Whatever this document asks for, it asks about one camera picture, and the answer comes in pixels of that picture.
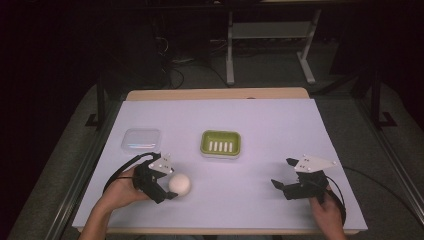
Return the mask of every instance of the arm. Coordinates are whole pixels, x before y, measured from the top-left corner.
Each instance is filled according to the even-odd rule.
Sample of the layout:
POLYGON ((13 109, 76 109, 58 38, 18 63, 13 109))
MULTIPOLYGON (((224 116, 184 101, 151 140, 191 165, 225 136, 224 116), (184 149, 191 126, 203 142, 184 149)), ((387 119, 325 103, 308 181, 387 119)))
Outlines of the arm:
MULTIPOLYGON (((123 172, 119 177, 132 177, 134 168, 123 172)), ((78 239, 105 239, 107 225, 113 210, 125 207, 135 201, 147 199, 149 197, 146 194, 133 187, 131 178, 115 180, 94 205, 78 239)))
POLYGON ((315 222, 327 240, 347 240, 343 231, 342 217, 334 199, 324 194, 324 203, 319 204, 316 197, 309 198, 315 222))

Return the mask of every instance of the wire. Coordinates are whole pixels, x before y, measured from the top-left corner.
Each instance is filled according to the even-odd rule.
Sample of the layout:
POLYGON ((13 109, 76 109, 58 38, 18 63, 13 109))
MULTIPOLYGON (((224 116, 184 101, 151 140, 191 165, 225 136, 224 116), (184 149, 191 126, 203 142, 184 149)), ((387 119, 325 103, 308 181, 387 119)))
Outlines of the wire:
POLYGON ((161 40, 165 42, 165 49, 163 50, 163 53, 166 53, 166 51, 168 51, 168 48, 169 48, 168 40, 166 40, 166 38, 163 38, 163 37, 156 37, 156 40, 161 40))
POLYGON ((184 64, 184 63, 189 63, 189 62, 192 62, 192 61, 194 61, 195 59, 194 58, 186 58, 186 59, 180 59, 180 60, 172 60, 171 62, 172 63, 175 63, 175 64, 184 64))
POLYGON ((227 84, 227 82, 224 80, 224 78, 221 77, 221 75, 218 73, 218 71, 216 71, 211 66, 205 66, 205 65, 201 65, 201 64, 185 64, 185 65, 178 65, 175 68, 182 68, 182 67, 203 67, 203 68, 208 68, 208 69, 210 69, 212 72, 214 72, 219 77, 219 79, 225 84, 226 87, 230 87, 227 84))
POLYGON ((129 166, 133 165, 134 163, 136 163, 138 160, 140 160, 143 157, 146 156, 151 156, 152 159, 159 159, 160 158, 160 153, 156 154, 153 152, 148 152, 148 153, 143 153, 141 155, 137 155, 134 158, 132 158, 131 160, 129 160, 127 163, 125 163, 124 165, 122 165, 118 170, 116 170, 116 172, 114 172, 112 174, 112 176, 110 176, 109 180, 107 180, 105 187, 103 188, 103 193, 106 191, 106 189, 109 187, 109 185, 115 181, 117 178, 119 178, 119 175, 125 170, 127 169, 129 166))
POLYGON ((332 181, 334 183, 334 185, 336 185, 337 190, 339 190, 340 197, 342 198, 343 207, 346 207, 345 202, 344 202, 344 198, 343 198, 343 194, 342 194, 342 191, 339 188, 339 185, 337 185, 337 183, 332 178, 330 178, 329 176, 325 176, 325 177, 327 177, 328 179, 330 179, 330 181, 332 181))
POLYGON ((116 179, 135 179, 140 177, 117 177, 116 179))
POLYGON ((210 50, 210 55, 213 56, 218 52, 221 52, 222 50, 226 50, 225 47, 227 46, 226 40, 217 40, 216 42, 223 42, 219 46, 215 47, 214 49, 210 50))
POLYGON ((399 195, 397 195, 393 190, 391 190, 390 188, 386 187, 384 184, 380 183, 379 181, 375 180, 374 178, 370 177, 369 175, 367 175, 367 174, 365 174, 365 173, 363 173, 359 170, 356 170, 356 169, 351 168, 351 167, 346 167, 346 166, 343 166, 343 168, 350 170, 352 172, 358 173, 358 174, 364 176, 365 178, 368 178, 369 180, 376 183, 380 187, 384 188, 387 192, 392 194, 408 210, 408 212, 418 222, 418 225, 420 225, 420 227, 424 230, 424 225, 421 223, 421 219, 415 214, 415 212, 411 209, 411 207, 409 207, 408 204, 399 195))
POLYGON ((180 74, 180 76, 181 76, 181 82, 177 85, 177 86, 174 86, 174 83, 172 82, 172 78, 169 80, 169 84, 171 85, 171 88, 172 89, 178 89, 178 88, 180 88, 182 85, 183 85, 183 83, 184 83, 184 80, 185 80, 185 77, 184 77, 184 74, 182 73, 182 72, 180 72, 180 71, 178 71, 177 69, 175 69, 175 68, 171 68, 170 69, 171 71, 174 71, 174 72, 177 72, 178 74, 180 74))
POLYGON ((247 39, 234 42, 233 45, 234 57, 250 58, 259 54, 259 48, 257 46, 253 46, 252 41, 248 41, 247 39))

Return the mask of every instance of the wooden table edge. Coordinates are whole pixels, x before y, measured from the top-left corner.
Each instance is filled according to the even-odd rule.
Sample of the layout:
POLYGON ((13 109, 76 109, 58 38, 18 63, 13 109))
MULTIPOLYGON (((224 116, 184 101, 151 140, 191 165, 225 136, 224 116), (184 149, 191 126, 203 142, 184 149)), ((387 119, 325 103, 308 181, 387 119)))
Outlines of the wooden table edge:
MULTIPOLYGON (((360 230, 345 230, 346 235, 357 234, 360 230)), ((140 234, 140 235, 319 235, 319 229, 231 229, 231 228, 109 228, 110 234, 140 234)))
POLYGON ((308 99, 304 88, 225 88, 135 90, 128 93, 127 101, 149 100, 202 100, 202 99, 308 99))

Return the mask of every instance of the black cable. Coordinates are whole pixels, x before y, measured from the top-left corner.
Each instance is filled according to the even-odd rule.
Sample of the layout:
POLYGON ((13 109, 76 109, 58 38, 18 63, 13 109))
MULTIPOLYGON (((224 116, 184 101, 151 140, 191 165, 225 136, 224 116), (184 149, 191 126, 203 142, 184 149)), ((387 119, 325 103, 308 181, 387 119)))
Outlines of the black cable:
POLYGON ((226 87, 228 87, 228 88, 230 87, 227 84, 227 82, 225 81, 225 79, 221 77, 221 75, 218 73, 218 71, 216 71, 211 66, 205 66, 205 65, 201 65, 201 64, 183 64, 183 65, 182 64, 179 64, 178 66, 175 66, 174 67, 174 70, 175 70, 175 68, 182 68, 182 67, 204 67, 204 68, 208 68, 211 71, 213 71, 219 77, 219 79, 225 84, 226 87))
POLYGON ((116 179, 137 179, 137 178, 140 178, 140 177, 117 177, 116 179))
POLYGON ((251 58, 254 57, 256 55, 259 54, 259 48, 256 46, 252 46, 251 41, 240 41, 240 43, 238 44, 240 48, 238 48, 236 45, 237 44, 233 44, 233 54, 234 57, 239 57, 239 58, 251 58))
POLYGON ((358 173, 366 178, 368 178, 369 180, 371 180, 372 182, 376 183, 377 185, 379 185, 380 187, 384 188, 387 192, 389 192, 390 194, 392 194, 405 208, 406 210, 408 210, 408 212, 414 217, 414 219, 418 222, 418 225, 420 225, 420 227, 424 230, 424 225, 421 223, 421 219, 415 214, 414 210, 411 209, 411 207, 408 206, 408 204, 399 196, 397 195, 393 190, 391 190, 390 188, 386 187, 384 184, 380 183, 379 181, 375 180, 374 178, 370 177, 369 175, 356 170, 354 168, 351 167, 346 167, 343 166, 344 169, 350 170, 352 172, 358 173))
POLYGON ((222 41, 223 43, 221 43, 220 45, 218 45, 218 46, 213 46, 214 48, 212 49, 212 50, 210 50, 210 56, 216 56, 216 54, 217 53, 223 53, 223 52, 226 52, 226 46, 228 45, 228 43, 227 43, 227 41, 226 40, 223 40, 222 41))
POLYGON ((337 183, 332 178, 330 178, 329 176, 325 176, 325 177, 330 179, 330 181, 332 181, 334 183, 334 185, 336 185, 337 190, 339 190, 340 197, 342 198, 343 207, 346 207, 345 202, 344 202, 344 197, 343 197, 342 191, 339 188, 339 185, 337 185, 337 183))
POLYGON ((131 160, 129 160, 127 163, 125 163, 124 165, 122 165, 118 170, 116 170, 116 172, 114 174, 112 174, 112 176, 109 178, 109 180, 106 182, 105 187, 103 188, 103 193, 106 191, 106 189, 109 187, 109 185, 115 181, 116 179, 118 179, 119 175, 125 170, 127 169, 129 166, 133 165, 134 163, 136 163, 138 160, 140 160, 143 157, 146 156, 152 156, 152 158, 159 158, 158 156, 160 156, 160 154, 156 154, 156 153, 143 153, 141 155, 137 155, 134 158, 132 158, 131 160))
POLYGON ((183 85, 184 80, 185 80, 184 74, 182 72, 178 71, 175 68, 171 68, 170 71, 177 72, 181 76, 180 83, 177 86, 174 86, 174 83, 172 82, 172 78, 170 77, 169 84, 170 84, 171 88, 172 89, 178 89, 178 88, 180 88, 183 85))

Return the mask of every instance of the metal rail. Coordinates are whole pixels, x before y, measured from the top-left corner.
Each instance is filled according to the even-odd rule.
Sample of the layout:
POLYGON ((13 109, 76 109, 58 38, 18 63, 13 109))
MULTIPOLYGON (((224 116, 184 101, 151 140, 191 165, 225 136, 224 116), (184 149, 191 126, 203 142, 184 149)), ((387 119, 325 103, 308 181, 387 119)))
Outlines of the metal rail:
POLYGON ((362 100, 356 101, 358 109, 360 110, 360 113, 364 116, 364 119, 367 121, 371 131, 374 133, 374 136, 377 138, 380 146, 382 149, 386 152, 387 157, 396 172, 396 175, 398 177, 399 183, 403 190, 405 191, 405 195, 408 198, 412 208, 415 211, 415 214, 417 215, 418 219, 421 221, 421 225, 424 226, 424 199, 421 196, 420 192, 418 191, 417 187, 415 186, 412 179, 409 177, 405 167, 403 166, 400 158, 396 154, 396 152, 393 150, 392 146, 390 145, 389 141, 387 140, 386 136, 382 132, 382 130, 379 130, 375 127, 374 122, 371 120, 370 112, 367 109, 365 103, 362 100))
POLYGON ((119 6, 111 4, 110 6, 103 7, 108 10, 124 10, 124 11, 150 11, 150 12, 166 12, 166 11, 237 11, 237 10, 274 10, 278 7, 285 6, 340 6, 344 4, 357 4, 363 0, 321 0, 321 1, 262 1, 259 3, 205 3, 205 4, 150 4, 142 5, 135 4, 133 6, 119 6))
POLYGON ((92 171, 97 164, 97 160, 102 153, 103 146, 109 137, 110 131, 112 130, 113 123, 115 122, 116 116, 118 115, 122 102, 110 102, 108 114, 103 126, 100 131, 94 136, 94 139, 84 156, 84 160, 80 165, 72 184, 66 193, 65 198, 59 206, 59 210, 50 225, 50 229, 44 238, 45 240, 60 239, 66 225, 70 219, 70 216, 78 203, 81 195, 81 191, 90 179, 92 171))

